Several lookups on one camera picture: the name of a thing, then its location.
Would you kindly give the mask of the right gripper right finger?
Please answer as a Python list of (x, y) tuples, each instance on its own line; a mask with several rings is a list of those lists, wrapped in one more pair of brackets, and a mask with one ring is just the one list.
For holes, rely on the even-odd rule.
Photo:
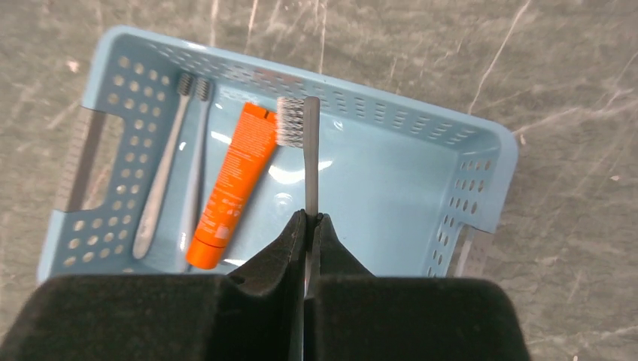
[(514, 306), (479, 278), (383, 278), (317, 219), (305, 299), (306, 360), (528, 360)]

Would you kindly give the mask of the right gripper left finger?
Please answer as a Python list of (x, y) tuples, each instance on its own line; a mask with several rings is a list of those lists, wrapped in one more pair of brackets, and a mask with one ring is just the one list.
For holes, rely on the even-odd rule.
[(43, 283), (3, 360), (300, 360), (306, 215), (228, 275), (67, 275)]

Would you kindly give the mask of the light blue plastic basket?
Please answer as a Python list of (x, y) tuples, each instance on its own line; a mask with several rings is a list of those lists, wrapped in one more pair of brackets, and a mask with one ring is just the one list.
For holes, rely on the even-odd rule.
[[(146, 256), (132, 246), (171, 131), (183, 73), (194, 78)], [(211, 81), (201, 213), (245, 103), (321, 101), (319, 209), (375, 275), (443, 276), (464, 226), (492, 233), (518, 160), (498, 123), (275, 62), (129, 26), (102, 37), (62, 171), (37, 279), (178, 273), (200, 103)]]

